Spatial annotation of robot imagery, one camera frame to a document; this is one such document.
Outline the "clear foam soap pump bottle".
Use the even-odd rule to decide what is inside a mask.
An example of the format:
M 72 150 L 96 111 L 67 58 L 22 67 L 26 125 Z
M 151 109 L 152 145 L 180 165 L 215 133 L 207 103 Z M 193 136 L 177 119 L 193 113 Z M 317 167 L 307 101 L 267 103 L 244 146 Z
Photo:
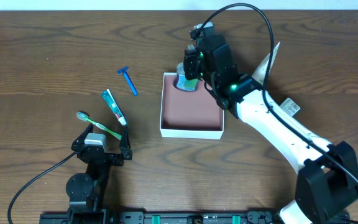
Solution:
M 197 89 L 199 80 L 187 80 L 185 77 L 183 62 L 177 65 L 177 79 L 175 81 L 175 87 L 182 91 L 195 91 Z

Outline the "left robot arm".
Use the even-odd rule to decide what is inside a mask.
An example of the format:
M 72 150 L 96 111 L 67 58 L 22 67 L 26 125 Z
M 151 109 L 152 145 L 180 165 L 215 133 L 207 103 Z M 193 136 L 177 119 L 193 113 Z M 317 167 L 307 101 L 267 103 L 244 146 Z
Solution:
M 111 167 L 132 159 L 128 127 L 119 141 L 119 153 L 108 152 L 106 136 L 93 132 L 90 124 L 72 143 L 71 150 L 87 164 L 86 172 L 70 177 L 66 184 L 69 196 L 68 223 L 117 223 L 116 215 L 103 207 L 104 193 Z

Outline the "green toothbrush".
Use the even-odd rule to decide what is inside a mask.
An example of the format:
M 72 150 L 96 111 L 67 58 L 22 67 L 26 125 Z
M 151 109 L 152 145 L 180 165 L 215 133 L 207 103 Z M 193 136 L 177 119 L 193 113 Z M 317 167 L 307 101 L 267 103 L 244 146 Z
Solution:
M 90 119 L 90 117 L 86 114 L 86 113 L 83 113 L 83 112 L 77 112 L 76 113 L 76 117 L 82 121 L 86 121 L 86 122 L 89 122 L 93 125 L 95 125 L 97 128 L 111 134 L 112 136 L 114 136 L 116 139 L 118 140 L 121 140 L 122 136 L 114 131 L 111 131 L 109 128 L 105 127 L 105 125 L 99 123 L 99 122 L 96 122 L 96 121 L 93 121 L 92 119 Z

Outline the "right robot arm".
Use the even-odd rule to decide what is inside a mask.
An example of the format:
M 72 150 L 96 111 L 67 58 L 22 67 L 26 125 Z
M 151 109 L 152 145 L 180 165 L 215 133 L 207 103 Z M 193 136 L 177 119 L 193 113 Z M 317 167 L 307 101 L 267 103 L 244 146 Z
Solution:
M 185 50 L 184 73 L 204 87 L 222 110 L 257 130 L 297 174 L 295 199 L 278 216 L 283 223 L 329 223 L 358 199 L 358 163 L 346 142 L 333 145 L 299 123 L 263 89 L 275 47 L 252 75 L 239 73 L 231 50 L 212 23 L 190 32 L 195 45 Z

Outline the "small white green packet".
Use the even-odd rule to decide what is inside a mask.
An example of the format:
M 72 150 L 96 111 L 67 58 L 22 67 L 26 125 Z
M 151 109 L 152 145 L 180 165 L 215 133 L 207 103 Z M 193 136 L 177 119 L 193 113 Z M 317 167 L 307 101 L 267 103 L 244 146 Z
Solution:
M 294 115 L 296 115 L 299 110 L 301 110 L 301 108 L 291 98 L 287 98 L 280 105 L 280 107 L 291 117 L 294 117 Z

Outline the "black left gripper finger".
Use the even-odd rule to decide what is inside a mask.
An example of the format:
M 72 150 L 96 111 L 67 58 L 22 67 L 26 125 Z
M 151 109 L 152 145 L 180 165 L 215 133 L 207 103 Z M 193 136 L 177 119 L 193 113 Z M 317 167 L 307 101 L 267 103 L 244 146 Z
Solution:
M 129 141 L 128 126 L 124 127 L 124 132 L 121 135 L 119 148 L 120 148 L 122 154 L 132 154 L 132 149 L 131 149 L 131 145 L 130 145 L 130 141 Z
M 93 125 L 89 124 L 87 128 L 73 141 L 72 147 L 79 147 L 85 143 L 85 138 L 93 132 Z

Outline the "white lotion tube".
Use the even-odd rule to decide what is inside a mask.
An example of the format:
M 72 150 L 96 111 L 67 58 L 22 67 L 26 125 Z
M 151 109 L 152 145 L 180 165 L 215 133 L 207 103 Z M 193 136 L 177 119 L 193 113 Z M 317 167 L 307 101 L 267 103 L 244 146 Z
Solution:
M 273 63 L 275 61 L 275 57 L 277 55 L 278 52 L 278 48 L 280 46 L 280 42 L 275 46 L 275 48 L 273 49 L 273 55 L 272 55 L 272 60 L 271 60 L 271 64 L 270 64 L 270 68 L 273 67 Z M 267 71 L 267 66 L 268 66 L 268 62 L 270 59 L 270 54 L 268 54 L 259 64 L 259 66 L 255 69 L 255 71 L 252 74 L 252 78 L 254 80 L 256 80 L 258 83 L 260 83 L 261 85 L 264 84 L 264 80 L 265 80 L 265 74 Z

